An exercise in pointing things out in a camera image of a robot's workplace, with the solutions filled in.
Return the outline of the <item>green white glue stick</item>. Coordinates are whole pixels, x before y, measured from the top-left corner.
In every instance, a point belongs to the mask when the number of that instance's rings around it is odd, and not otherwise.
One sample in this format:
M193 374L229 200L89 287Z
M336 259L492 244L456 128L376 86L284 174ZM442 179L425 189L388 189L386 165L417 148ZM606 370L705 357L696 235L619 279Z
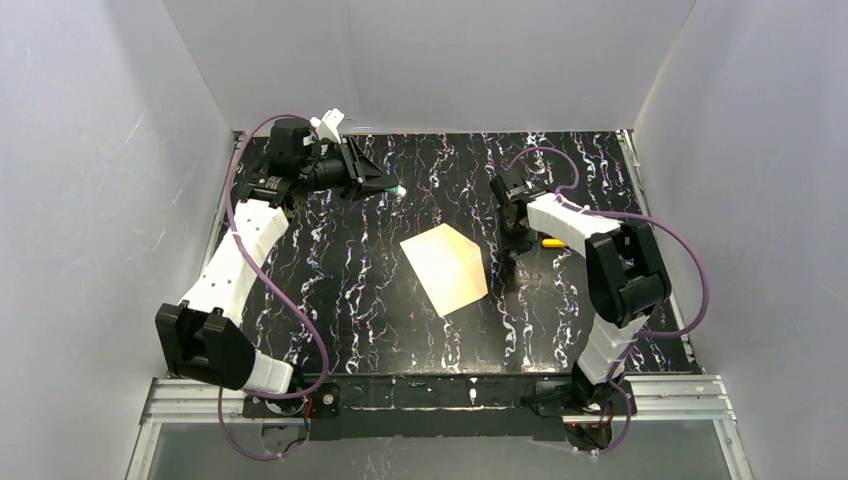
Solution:
M397 198L404 198L407 194L407 190L400 185L391 187L386 190L387 193L394 195Z

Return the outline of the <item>cream envelope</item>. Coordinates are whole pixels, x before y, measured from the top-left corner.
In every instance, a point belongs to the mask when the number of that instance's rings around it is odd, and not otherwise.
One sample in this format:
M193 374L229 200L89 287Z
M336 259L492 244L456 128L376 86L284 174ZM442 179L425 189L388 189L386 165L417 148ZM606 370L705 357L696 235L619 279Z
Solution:
M447 316L484 298L488 282L481 248L448 224L400 243L438 316Z

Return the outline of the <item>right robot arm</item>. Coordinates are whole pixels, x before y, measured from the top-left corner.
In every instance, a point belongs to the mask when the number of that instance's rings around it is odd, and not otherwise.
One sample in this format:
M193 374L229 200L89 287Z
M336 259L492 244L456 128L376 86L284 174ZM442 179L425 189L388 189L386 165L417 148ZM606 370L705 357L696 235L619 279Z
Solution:
M540 416L605 407L624 372L627 350L672 292L652 228L567 206L515 169L495 175L489 186L498 203L500 253L517 257L541 234L562 241L585 261L594 311L587 344L568 378L536 383L522 403Z

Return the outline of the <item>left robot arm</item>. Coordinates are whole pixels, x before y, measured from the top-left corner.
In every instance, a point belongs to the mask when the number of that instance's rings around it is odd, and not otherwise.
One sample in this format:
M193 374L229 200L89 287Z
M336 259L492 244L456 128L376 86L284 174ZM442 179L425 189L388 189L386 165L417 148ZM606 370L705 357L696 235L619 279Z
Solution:
M270 153L254 170L246 171L239 190L233 186L247 148L241 146L234 153L222 194L227 230L193 286L178 303L162 304L155 316L171 374L275 400L311 395L325 383L329 375L325 342L314 322L270 279L263 265L313 192L337 190L351 201L406 195L395 176L340 133L343 118L337 109L310 119L278 114L247 133L252 139L269 127ZM294 366L262 353L242 331L243 309L255 282L283 301L316 344L321 371L312 385L296 386Z

